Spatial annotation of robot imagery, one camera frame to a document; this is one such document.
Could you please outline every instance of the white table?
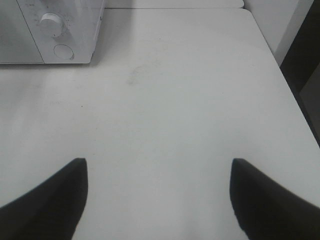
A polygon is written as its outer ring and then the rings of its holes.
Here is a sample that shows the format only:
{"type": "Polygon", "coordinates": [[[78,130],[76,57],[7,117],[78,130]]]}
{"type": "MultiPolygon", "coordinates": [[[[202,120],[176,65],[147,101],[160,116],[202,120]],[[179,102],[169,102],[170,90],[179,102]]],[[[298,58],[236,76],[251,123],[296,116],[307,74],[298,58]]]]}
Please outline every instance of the white table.
{"type": "Polygon", "coordinates": [[[0,206],[88,162],[75,240],[245,240],[233,158],[320,206],[320,150],[243,9],[106,10],[91,65],[1,66],[0,206]]]}
{"type": "Polygon", "coordinates": [[[111,9],[214,9],[243,8],[243,0],[108,0],[111,9]]]}

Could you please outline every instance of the microwave knob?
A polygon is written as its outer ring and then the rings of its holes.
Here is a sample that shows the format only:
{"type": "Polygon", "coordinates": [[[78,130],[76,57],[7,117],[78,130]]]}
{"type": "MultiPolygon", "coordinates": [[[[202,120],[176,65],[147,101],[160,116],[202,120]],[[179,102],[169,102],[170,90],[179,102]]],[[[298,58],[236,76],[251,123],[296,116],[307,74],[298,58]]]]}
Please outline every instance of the microwave knob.
{"type": "Polygon", "coordinates": [[[65,23],[57,14],[48,12],[41,17],[39,26],[44,35],[57,38],[64,32],[65,23]]]}

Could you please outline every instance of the microwave door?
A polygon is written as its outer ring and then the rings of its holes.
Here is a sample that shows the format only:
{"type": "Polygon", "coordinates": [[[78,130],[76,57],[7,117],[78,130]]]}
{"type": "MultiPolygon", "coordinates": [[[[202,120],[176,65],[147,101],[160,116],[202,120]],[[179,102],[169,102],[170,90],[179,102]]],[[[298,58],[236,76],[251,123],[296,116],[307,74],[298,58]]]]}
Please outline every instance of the microwave door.
{"type": "Polygon", "coordinates": [[[0,64],[42,64],[42,57],[15,0],[0,0],[0,64]]]}

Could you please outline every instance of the microwave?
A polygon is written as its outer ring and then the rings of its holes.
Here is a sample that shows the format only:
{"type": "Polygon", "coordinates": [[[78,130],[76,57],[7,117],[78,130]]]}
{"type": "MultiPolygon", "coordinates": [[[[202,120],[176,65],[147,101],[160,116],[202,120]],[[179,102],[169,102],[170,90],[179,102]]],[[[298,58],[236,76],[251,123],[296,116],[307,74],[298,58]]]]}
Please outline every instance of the microwave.
{"type": "Polygon", "coordinates": [[[105,0],[0,0],[0,64],[85,64],[105,0]]]}

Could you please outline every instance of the white microwave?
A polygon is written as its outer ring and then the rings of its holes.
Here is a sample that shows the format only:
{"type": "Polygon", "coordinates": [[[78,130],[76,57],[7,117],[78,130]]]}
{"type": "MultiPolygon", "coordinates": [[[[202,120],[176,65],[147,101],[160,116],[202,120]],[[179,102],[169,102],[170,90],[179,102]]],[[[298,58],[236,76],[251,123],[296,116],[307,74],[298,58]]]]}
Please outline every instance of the white microwave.
{"type": "Polygon", "coordinates": [[[0,0],[0,64],[84,64],[105,0],[0,0]]]}

